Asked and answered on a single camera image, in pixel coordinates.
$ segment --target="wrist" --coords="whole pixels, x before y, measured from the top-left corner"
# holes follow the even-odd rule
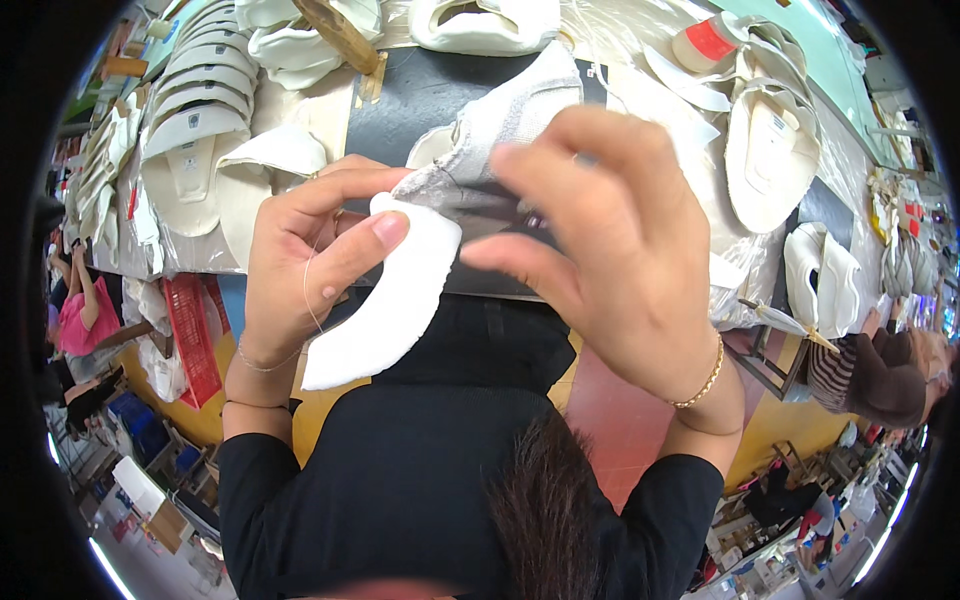
[[[303,347],[303,340],[286,340],[282,336],[247,327],[237,340],[237,351],[257,369],[275,369],[290,360]]]
[[[663,399],[668,404],[676,406],[689,402],[697,395],[705,395],[718,374],[721,352],[722,342],[719,334],[713,325],[707,322],[699,328],[699,333],[689,338],[685,350],[679,354],[678,357],[683,360],[683,364],[678,369],[677,385]]]

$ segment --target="fluorescent light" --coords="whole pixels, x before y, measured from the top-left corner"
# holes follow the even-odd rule
[[[894,523],[897,522],[897,519],[900,517],[900,511],[903,510],[903,505],[906,503],[907,490],[903,491],[903,494],[900,496],[900,500],[897,501],[897,507],[894,509],[894,512],[890,514],[890,520],[887,521],[887,528],[894,526]]]
[[[910,474],[906,477],[906,484],[903,486],[903,490],[907,491],[910,489],[910,486],[913,484],[913,478],[917,475],[917,467],[920,463],[914,463],[913,467],[910,468]]]
[[[130,593],[130,590],[127,589],[126,584],[123,583],[123,580],[120,579],[120,576],[117,575],[117,572],[113,569],[113,565],[110,564],[110,561],[107,560],[107,556],[104,554],[104,551],[100,549],[100,544],[94,538],[88,538],[90,541],[90,547],[93,548],[93,553],[97,555],[97,558],[100,560],[100,564],[103,566],[104,571],[107,572],[107,575],[110,576],[110,579],[113,580],[113,584],[117,586],[117,589],[120,590],[120,593],[123,594],[124,598],[127,600],[136,600],[133,597],[133,594]]]
[[[880,539],[876,542],[876,546],[874,546],[874,551],[871,553],[870,558],[867,559],[867,562],[864,563],[863,568],[861,568],[860,572],[857,573],[856,579],[853,580],[854,585],[860,583],[860,580],[866,577],[867,572],[870,571],[870,567],[874,565],[874,562],[876,561],[876,557],[879,556],[880,550],[883,549],[883,544],[887,542],[887,538],[889,537],[890,537],[890,528],[887,527],[887,530],[883,532],[883,535],[880,536]]]
[[[49,431],[47,432],[47,447],[50,448],[50,456],[54,459],[54,462],[57,463],[57,465],[59,466],[60,456],[57,455],[57,445],[54,444],[54,435]]]

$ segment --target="ring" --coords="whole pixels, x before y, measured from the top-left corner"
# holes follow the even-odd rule
[[[344,214],[342,208],[337,208],[337,211],[333,213],[333,237],[337,236],[337,228],[340,226],[340,216]]]

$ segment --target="red plastic crate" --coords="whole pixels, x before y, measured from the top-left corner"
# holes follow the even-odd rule
[[[174,342],[190,386],[180,400],[200,410],[223,388],[206,329],[200,278],[195,273],[181,273],[173,279],[163,279],[163,293],[174,329]]]

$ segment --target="thin chain bracelet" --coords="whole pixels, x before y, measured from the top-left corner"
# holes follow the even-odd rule
[[[723,338],[720,337],[720,334],[717,333],[717,362],[713,367],[713,372],[710,374],[710,377],[707,379],[707,383],[704,384],[704,387],[700,388],[700,392],[697,392],[697,395],[692,397],[689,400],[683,402],[667,402],[667,404],[673,406],[674,408],[690,408],[697,403],[700,398],[707,395],[710,391],[710,388],[713,387],[713,382],[717,380],[717,375],[720,374],[720,367],[723,366]]]
[[[247,365],[247,367],[249,367],[250,369],[253,369],[256,372],[276,371],[283,365],[286,365],[287,363],[289,363],[291,359],[293,359],[295,356],[300,354],[301,350],[302,348],[297,348],[293,354],[283,359],[283,362],[281,362],[279,365],[275,367],[270,367],[269,369],[264,369],[263,367],[257,367],[254,363],[250,362],[250,360],[247,359],[247,356],[243,353],[243,335],[240,336],[240,341],[237,343],[237,354],[240,356],[240,360],[243,361],[243,364]]]

